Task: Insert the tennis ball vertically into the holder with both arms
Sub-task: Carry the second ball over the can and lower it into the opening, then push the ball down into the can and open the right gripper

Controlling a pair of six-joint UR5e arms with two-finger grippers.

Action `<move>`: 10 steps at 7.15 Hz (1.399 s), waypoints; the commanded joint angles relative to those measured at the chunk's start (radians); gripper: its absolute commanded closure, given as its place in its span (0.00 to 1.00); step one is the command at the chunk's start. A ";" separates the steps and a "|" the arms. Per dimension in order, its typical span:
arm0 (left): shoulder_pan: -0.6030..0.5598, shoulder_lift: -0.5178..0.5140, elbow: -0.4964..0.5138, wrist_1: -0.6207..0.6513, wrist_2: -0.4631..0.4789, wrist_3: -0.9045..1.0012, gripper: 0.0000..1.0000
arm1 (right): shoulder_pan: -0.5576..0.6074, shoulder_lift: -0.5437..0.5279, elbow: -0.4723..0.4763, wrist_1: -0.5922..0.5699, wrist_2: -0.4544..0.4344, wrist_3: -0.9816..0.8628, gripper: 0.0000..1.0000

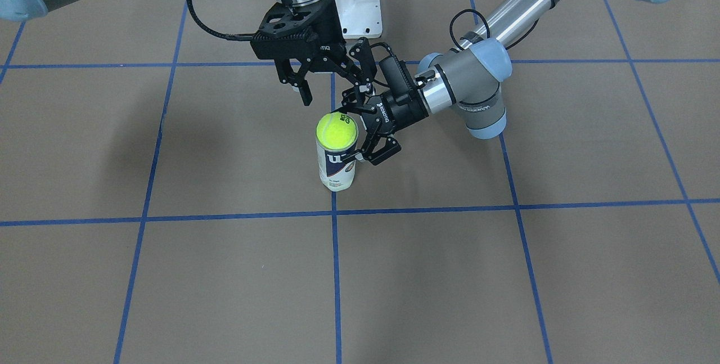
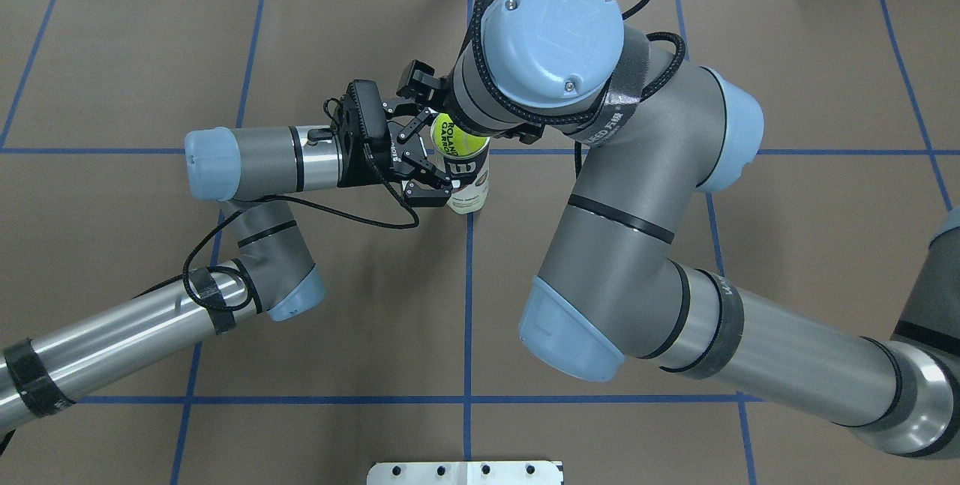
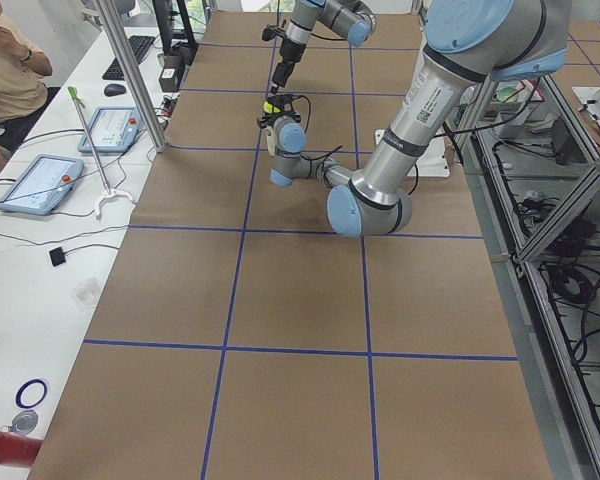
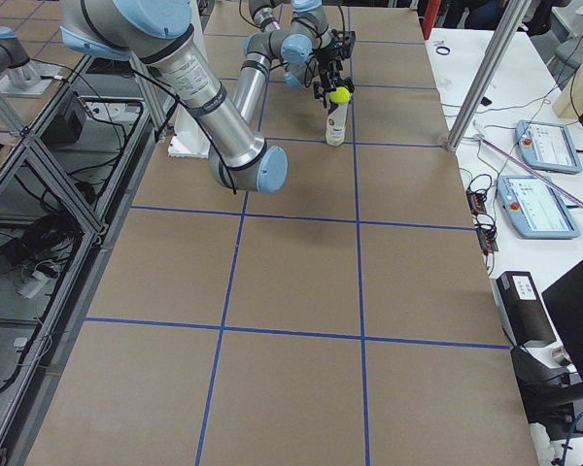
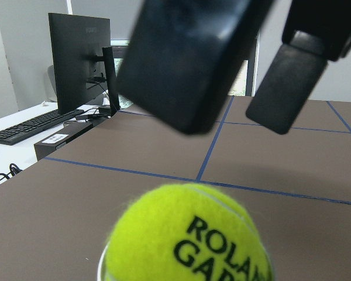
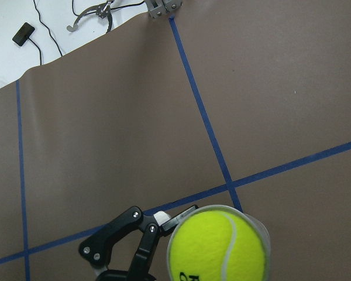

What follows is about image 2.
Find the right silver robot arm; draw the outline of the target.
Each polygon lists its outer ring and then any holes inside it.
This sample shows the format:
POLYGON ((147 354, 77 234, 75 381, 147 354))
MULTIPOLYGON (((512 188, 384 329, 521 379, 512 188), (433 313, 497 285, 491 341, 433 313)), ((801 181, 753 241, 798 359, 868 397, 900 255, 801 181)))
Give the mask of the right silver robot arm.
POLYGON ((626 24, 617 0, 473 0, 448 76, 467 133, 589 149, 519 322, 557 370, 609 382, 627 358, 712 379, 836 426, 895 457, 958 456, 958 211, 932 237, 890 341, 845 334, 676 263, 690 199, 757 157, 764 113, 674 33, 626 24))

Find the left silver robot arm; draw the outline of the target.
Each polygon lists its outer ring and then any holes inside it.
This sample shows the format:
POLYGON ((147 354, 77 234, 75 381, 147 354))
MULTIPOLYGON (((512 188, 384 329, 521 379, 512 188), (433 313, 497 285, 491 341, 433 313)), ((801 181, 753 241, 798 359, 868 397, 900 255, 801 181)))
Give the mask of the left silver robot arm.
POLYGON ((357 82, 327 112, 325 125, 189 133, 190 191, 219 204, 219 220, 169 279, 4 348, 3 433, 257 315, 282 321, 321 304, 325 284, 295 206, 399 231, 419 224, 419 206, 445 204, 454 181, 421 139, 437 118, 435 103, 385 101, 357 82))

